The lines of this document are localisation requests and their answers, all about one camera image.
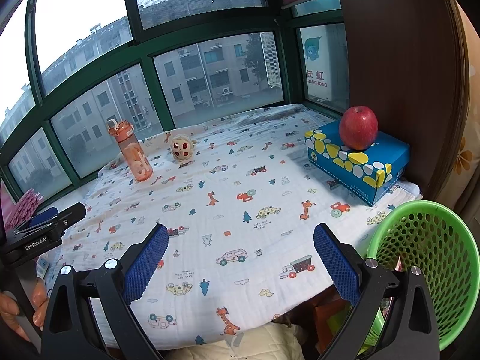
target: orange water bottle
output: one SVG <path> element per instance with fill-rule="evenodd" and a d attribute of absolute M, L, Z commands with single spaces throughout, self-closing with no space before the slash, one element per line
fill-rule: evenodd
<path fill-rule="evenodd" d="M 115 137 L 135 179 L 147 180 L 153 174 L 153 168 L 135 137 L 134 126 L 126 120 L 117 124 L 114 119 L 108 120 L 106 125 L 109 128 L 109 134 Z"/>

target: blue gripper pad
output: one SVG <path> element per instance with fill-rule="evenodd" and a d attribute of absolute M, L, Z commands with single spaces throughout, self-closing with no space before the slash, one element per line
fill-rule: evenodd
<path fill-rule="evenodd" d="M 339 249 L 339 241 L 336 238 L 333 240 L 332 237 L 335 236 L 323 225 L 324 223 L 321 223 L 315 228 L 313 244 L 338 293 L 342 299 L 348 300 L 354 306 L 360 299 L 358 274 Z"/>
<path fill-rule="evenodd" d="M 125 261 L 128 261 L 131 257 L 129 253 L 138 253 L 128 271 L 124 274 L 122 296 L 128 305 L 142 297 L 168 245 L 167 228 L 163 225 L 156 225 L 142 243 L 132 245 L 125 252 L 120 260 L 122 264 L 124 257 Z"/>

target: brown wooden panel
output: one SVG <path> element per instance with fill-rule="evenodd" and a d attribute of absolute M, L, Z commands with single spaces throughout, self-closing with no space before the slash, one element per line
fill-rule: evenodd
<path fill-rule="evenodd" d="M 410 144 L 406 177 L 433 199 L 457 154 L 467 114 L 463 30 L 453 0 L 340 0 L 350 105 Z"/>

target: sky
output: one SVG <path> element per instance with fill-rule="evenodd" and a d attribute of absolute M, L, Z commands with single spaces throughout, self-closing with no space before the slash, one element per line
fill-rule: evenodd
<path fill-rule="evenodd" d="M 137 0 L 149 6 L 165 0 Z M 22 95 L 22 86 L 29 83 L 25 61 L 24 0 L 0 36 L 0 123 L 4 111 Z M 78 39 L 90 34 L 90 28 L 102 27 L 126 16 L 124 0 L 37 0 L 35 33 L 40 70 L 44 71 Z"/>

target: round plush toy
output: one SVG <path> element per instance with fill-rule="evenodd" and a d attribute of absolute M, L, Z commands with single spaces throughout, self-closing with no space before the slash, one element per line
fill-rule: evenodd
<path fill-rule="evenodd" d="M 172 139 L 171 149 L 173 158 L 177 161 L 188 160 L 193 155 L 194 141 L 186 135 L 177 135 Z"/>

